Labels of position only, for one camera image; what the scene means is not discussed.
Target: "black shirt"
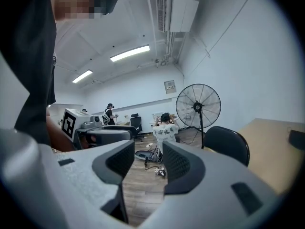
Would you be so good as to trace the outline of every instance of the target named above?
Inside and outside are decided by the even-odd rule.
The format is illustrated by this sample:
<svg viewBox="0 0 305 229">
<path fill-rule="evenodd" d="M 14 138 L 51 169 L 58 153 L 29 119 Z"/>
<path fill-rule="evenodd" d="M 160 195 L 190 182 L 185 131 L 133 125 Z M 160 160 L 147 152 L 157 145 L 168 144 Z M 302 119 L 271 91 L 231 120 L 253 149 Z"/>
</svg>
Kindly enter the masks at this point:
<svg viewBox="0 0 305 229">
<path fill-rule="evenodd" d="M 111 111 L 111 109 L 106 109 L 106 114 L 107 114 L 108 117 L 110 118 L 110 116 L 112 116 L 112 111 Z M 108 124 L 109 124 L 109 125 L 115 125 L 115 122 L 114 122 L 113 119 L 110 119 L 110 121 L 109 121 Z"/>
<path fill-rule="evenodd" d="M 13 0 L 13 5 L 2 6 L 0 50 L 30 92 L 15 128 L 50 145 L 46 107 L 55 102 L 52 62 L 56 37 L 51 0 Z"/>
</svg>

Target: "wooden table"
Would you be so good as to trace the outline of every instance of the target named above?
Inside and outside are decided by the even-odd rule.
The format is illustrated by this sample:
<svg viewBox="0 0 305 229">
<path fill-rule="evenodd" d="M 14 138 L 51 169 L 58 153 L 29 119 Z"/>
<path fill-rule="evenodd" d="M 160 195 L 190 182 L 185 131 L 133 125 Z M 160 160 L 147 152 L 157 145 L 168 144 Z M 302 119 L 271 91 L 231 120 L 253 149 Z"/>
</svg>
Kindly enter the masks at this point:
<svg viewBox="0 0 305 229">
<path fill-rule="evenodd" d="M 130 121 L 127 121 L 127 122 L 120 122 L 116 125 L 130 125 Z"/>
<path fill-rule="evenodd" d="M 254 119 L 239 131 L 250 149 L 248 168 L 277 194 L 290 188 L 304 159 L 304 151 L 288 143 L 291 129 L 305 132 L 305 124 Z"/>
</svg>

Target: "person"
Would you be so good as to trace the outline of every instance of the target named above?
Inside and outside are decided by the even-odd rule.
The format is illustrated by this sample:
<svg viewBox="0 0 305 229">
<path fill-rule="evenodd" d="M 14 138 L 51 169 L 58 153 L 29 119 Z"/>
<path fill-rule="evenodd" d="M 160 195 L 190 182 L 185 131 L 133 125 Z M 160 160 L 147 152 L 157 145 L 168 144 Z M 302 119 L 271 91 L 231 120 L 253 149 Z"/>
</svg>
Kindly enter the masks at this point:
<svg viewBox="0 0 305 229">
<path fill-rule="evenodd" d="M 117 114 L 112 115 L 112 108 L 114 108 L 113 104 L 108 104 L 105 109 L 104 115 L 102 116 L 104 125 L 115 125 L 113 119 L 119 117 Z"/>
<path fill-rule="evenodd" d="M 91 18 L 95 0 L 1 0 L 5 33 L 0 50 L 13 73 L 30 93 L 15 129 L 37 143 L 60 151 L 74 150 L 58 124 L 51 120 L 48 105 L 55 102 L 54 48 L 56 21 Z"/>
<path fill-rule="evenodd" d="M 179 125 L 169 113 L 161 115 L 160 121 L 161 124 L 158 125 L 159 117 L 157 117 L 155 125 L 152 128 L 152 134 L 157 138 L 159 150 L 163 154 L 163 141 L 176 142 L 175 134 L 179 131 Z"/>
</svg>

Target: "ceiling light fixture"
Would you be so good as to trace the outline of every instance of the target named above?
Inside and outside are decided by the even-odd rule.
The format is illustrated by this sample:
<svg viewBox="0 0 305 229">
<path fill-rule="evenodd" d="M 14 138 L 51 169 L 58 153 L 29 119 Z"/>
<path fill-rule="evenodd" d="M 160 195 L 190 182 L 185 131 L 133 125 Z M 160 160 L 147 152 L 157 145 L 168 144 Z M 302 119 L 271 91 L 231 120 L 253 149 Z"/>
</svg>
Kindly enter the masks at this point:
<svg viewBox="0 0 305 229">
<path fill-rule="evenodd" d="M 115 62 L 115 61 L 118 61 L 120 59 L 129 57 L 129 56 L 141 53 L 141 52 L 147 52 L 149 50 L 150 50 L 149 45 L 146 45 L 146 46 L 143 46 L 143 47 L 139 47 L 139 48 L 134 48 L 134 49 L 128 50 L 126 52 L 122 52 L 122 53 L 120 53 L 118 55 L 115 55 L 115 56 L 111 57 L 110 59 L 111 59 L 112 62 Z"/>
<path fill-rule="evenodd" d="M 73 80 L 73 83 L 79 82 L 81 79 L 85 78 L 86 76 L 90 75 L 92 73 L 91 70 L 87 70 L 84 74 L 81 74 L 79 77 L 77 77 L 75 80 Z"/>
</svg>

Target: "power strip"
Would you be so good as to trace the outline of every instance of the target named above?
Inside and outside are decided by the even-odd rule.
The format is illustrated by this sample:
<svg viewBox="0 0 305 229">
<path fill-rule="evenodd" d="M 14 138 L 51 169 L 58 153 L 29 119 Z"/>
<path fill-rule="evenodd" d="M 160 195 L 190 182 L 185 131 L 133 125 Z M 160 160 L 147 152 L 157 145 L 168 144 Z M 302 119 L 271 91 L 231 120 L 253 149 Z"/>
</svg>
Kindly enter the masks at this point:
<svg viewBox="0 0 305 229">
<path fill-rule="evenodd" d="M 166 172 L 165 172 L 165 169 L 164 167 L 161 167 L 161 169 L 158 169 L 156 168 L 154 170 L 155 174 L 158 175 L 158 176 L 162 176 L 162 177 L 165 177 L 166 176 Z"/>
</svg>

